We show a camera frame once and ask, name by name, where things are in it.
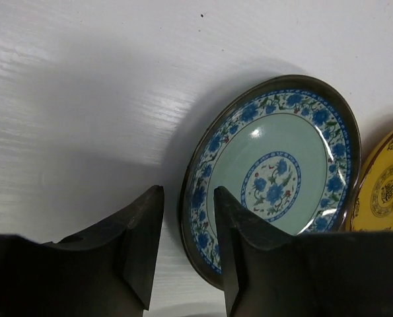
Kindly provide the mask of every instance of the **plate rim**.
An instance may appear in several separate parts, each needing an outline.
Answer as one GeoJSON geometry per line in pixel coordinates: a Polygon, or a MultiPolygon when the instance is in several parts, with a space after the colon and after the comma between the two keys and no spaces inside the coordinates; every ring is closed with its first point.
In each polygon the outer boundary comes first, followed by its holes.
{"type": "Polygon", "coordinates": [[[251,94],[254,94],[258,90],[265,89],[264,93],[267,91],[273,90],[282,90],[285,88],[274,88],[274,85],[291,85],[300,84],[303,87],[299,87],[296,89],[304,89],[309,90],[307,86],[311,86],[311,89],[315,90],[315,93],[324,98],[324,94],[321,95],[318,91],[327,92],[328,94],[333,96],[334,100],[338,100],[339,107],[338,110],[334,104],[332,106],[335,108],[336,112],[341,116],[342,120],[345,122],[345,125],[348,126],[349,132],[349,140],[351,141],[352,146],[352,175],[350,177],[350,182],[347,187],[347,195],[344,198],[344,201],[341,205],[341,213],[339,217],[336,219],[333,230],[338,230],[341,228],[344,220],[347,217],[347,213],[352,209],[352,204],[354,202],[355,194],[359,185],[359,175],[361,171],[361,138],[359,133],[359,127],[357,125],[354,113],[350,108],[347,101],[344,97],[332,86],[320,79],[307,76],[307,75],[282,75],[278,77],[273,77],[266,81],[261,82],[260,84],[248,89],[243,92],[241,95],[236,97],[232,102],[230,102],[221,112],[215,117],[215,119],[211,122],[209,127],[205,130],[202,137],[200,138],[194,152],[192,153],[191,159],[186,167],[186,172],[184,175],[184,179],[182,182],[182,187],[180,190],[180,197],[178,201],[177,207],[177,218],[178,218],[178,226],[180,231],[180,238],[182,240],[182,245],[184,247],[184,251],[186,253],[186,257],[188,258],[190,264],[195,269],[195,271],[209,284],[212,286],[223,289],[221,275],[218,274],[206,261],[203,259],[202,255],[198,252],[196,245],[194,244],[193,238],[189,232],[186,232],[186,226],[184,223],[184,214],[186,212],[186,208],[184,208],[184,203],[186,199],[186,189],[188,188],[190,175],[194,164],[197,162],[201,154],[201,150],[203,150],[210,140],[210,137],[216,131],[216,127],[221,121],[226,118],[229,114],[235,111],[239,105],[244,104],[242,102],[245,98],[248,98],[251,94]]]}
{"type": "MultiPolygon", "coordinates": [[[[365,183],[365,180],[367,179],[367,177],[369,175],[369,171],[374,166],[375,161],[381,155],[382,151],[387,147],[389,142],[391,142],[391,140],[393,140],[393,130],[378,142],[378,144],[375,146],[373,151],[367,157],[367,160],[365,161],[365,163],[363,164],[362,169],[361,169],[361,175],[359,178],[359,188],[357,190],[356,197],[355,197],[354,201],[358,200],[359,195],[362,190],[362,186],[365,183]]],[[[355,210],[355,206],[353,206],[349,210],[349,214],[347,215],[347,221],[346,221],[347,225],[345,225],[345,229],[349,230],[349,231],[353,230],[354,210],[355,210]]]]}

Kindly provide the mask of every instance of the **blue floral plate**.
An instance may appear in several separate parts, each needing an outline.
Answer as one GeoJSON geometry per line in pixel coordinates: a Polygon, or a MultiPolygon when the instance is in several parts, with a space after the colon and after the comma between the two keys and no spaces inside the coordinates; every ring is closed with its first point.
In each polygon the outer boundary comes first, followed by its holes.
{"type": "Polygon", "coordinates": [[[360,148],[349,105],[318,79],[282,76],[238,97],[209,127],[184,178],[179,218],[196,271],[221,288],[215,188],[289,234],[336,230],[355,194],[360,148]]]}

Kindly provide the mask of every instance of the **yellow plate pattern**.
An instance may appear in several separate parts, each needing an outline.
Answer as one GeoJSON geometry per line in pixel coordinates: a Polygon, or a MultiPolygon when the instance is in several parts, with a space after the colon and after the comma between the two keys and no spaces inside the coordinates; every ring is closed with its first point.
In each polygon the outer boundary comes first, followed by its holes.
{"type": "Polygon", "coordinates": [[[393,230],[393,131],[369,155],[346,229],[393,230]]]}

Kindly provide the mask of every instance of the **blue flower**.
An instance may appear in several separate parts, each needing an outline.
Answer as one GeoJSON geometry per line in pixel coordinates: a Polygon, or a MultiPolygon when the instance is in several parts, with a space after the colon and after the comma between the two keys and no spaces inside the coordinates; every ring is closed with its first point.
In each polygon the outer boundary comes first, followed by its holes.
{"type": "Polygon", "coordinates": [[[343,183],[341,182],[340,177],[337,175],[331,177],[327,182],[327,190],[329,192],[335,192],[341,190],[342,188],[343,188],[343,183]]]}
{"type": "Polygon", "coordinates": [[[208,245],[208,236],[205,233],[199,234],[197,236],[197,243],[201,249],[205,249],[208,245]]]}
{"type": "Polygon", "coordinates": [[[324,231],[328,226],[328,221],[325,218],[317,218],[315,220],[315,225],[317,231],[324,231]]]}
{"type": "Polygon", "coordinates": [[[273,184],[267,191],[267,201],[272,205],[283,195],[283,186],[273,184]]]}
{"type": "Polygon", "coordinates": [[[330,130],[322,132],[322,136],[328,141],[330,139],[330,130]]]}
{"type": "Polygon", "coordinates": [[[206,216],[207,214],[205,213],[205,211],[201,211],[201,213],[199,214],[199,221],[204,221],[206,216]]]}
{"type": "Polygon", "coordinates": [[[322,198],[321,202],[320,202],[320,206],[321,206],[321,208],[325,208],[328,206],[329,203],[330,203],[330,200],[328,198],[322,198]]]}
{"type": "Polygon", "coordinates": [[[321,126],[324,124],[325,121],[328,120],[329,117],[330,117],[330,113],[328,112],[328,110],[321,109],[314,112],[312,120],[316,125],[321,126]]]}
{"type": "Polygon", "coordinates": [[[203,200],[205,200],[205,187],[201,186],[195,189],[194,195],[192,197],[192,208],[201,207],[203,200]]]}
{"type": "Polygon", "coordinates": [[[242,120],[244,122],[251,122],[253,121],[254,117],[258,115],[258,109],[254,104],[251,104],[247,107],[242,112],[242,120]]]}
{"type": "Polygon", "coordinates": [[[220,148],[221,136],[216,135],[212,138],[211,142],[209,143],[208,150],[209,152],[215,152],[220,148]]]}
{"type": "Polygon", "coordinates": [[[333,146],[332,153],[335,157],[343,157],[345,152],[346,147],[343,144],[337,143],[333,146]]]}
{"type": "Polygon", "coordinates": [[[279,175],[283,175],[284,173],[286,173],[287,170],[287,163],[284,160],[284,158],[282,158],[277,165],[277,172],[279,175]]]}
{"type": "Polygon", "coordinates": [[[237,129],[238,129],[238,126],[237,125],[234,125],[234,126],[232,126],[231,128],[230,128],[230,133],[231,134],[235,134],[236,132],[237,132],[237,129]]]}
{"type": "Polygon", "coordinates": [[[212,166],[207,165],[205,167],[205,169],[203,170],[202,177],[209,177],[211,175],[211,173],[212,173],[212,166]]]}
{"type": "Polygon", "coordinates": [[[264,180],[262,177],[256,178],[254,180],[254,187],[256,188],[256,190],[262,192],[265,189],[265,186],[267,186],[267,181],[264,180]]]}
{"type": "Polygon", "coordinates": [[[334,173],[336,171],[336,165],[335,164],[330,165],[328,170],[330,171],[330,173],[334,173]]]}
{"type": "Polygon", "coordinates": [[[308,108],[303,108],[303,110],[301,112],[301,115],[304,116],[304,117],[308,116],[309,115],[309,109],[308,108]]]}
{"type": "Polygon", "coordinates": [[[299,94],[292,94],[288,99],[287,99],[287,104],[289,106],[294,106],[295,104],[298,104],[300,101],[302,101],[302,96],[299,94]]]}
{"type": "Polygon", "coordinates": [[[272,104],[270,104],[269,106],[266,106],[265,113],[266,114],[272,114],[275,111],[275,109],[277,109],[277,107],[275,107],[272,104]]]}

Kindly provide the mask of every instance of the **plate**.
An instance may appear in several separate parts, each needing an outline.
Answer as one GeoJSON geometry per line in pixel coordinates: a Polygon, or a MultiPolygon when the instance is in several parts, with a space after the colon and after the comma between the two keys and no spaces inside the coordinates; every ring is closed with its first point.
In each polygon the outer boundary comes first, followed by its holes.
{"type": "Polygon", "coordinates": [[[348,229],[393,231],[393,131],[369,155],[361,175],[348,229]]]}
{"type": "Polygon", "coordinates": [[[352,206],[359,169],[355,118],[331,86],[287,75],[252,88],[211,124],[186,171],[179,220],[190,262],[221,288],[216,187],[289,234],[324,232],[352,206]]]}

